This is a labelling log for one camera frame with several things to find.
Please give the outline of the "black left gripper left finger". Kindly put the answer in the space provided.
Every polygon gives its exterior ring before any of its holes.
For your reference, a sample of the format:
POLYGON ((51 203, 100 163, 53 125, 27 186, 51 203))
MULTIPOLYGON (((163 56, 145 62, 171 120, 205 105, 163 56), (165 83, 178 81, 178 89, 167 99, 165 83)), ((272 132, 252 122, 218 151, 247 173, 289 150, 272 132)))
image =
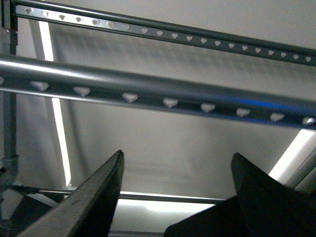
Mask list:
POLYGON ((56 208, 21 237, 106 237, 113 221, 124 171, 118 150, 56 208))

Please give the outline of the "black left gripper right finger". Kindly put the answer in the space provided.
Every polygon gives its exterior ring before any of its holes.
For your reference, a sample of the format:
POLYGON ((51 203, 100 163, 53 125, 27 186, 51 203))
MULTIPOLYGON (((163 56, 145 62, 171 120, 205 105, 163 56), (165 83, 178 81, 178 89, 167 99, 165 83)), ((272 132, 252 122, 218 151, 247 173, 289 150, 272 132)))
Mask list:
POLYGON ((235 153, 236 195, 166 228, 166 237, 314 237, 316 193, 301 193, 235 153))

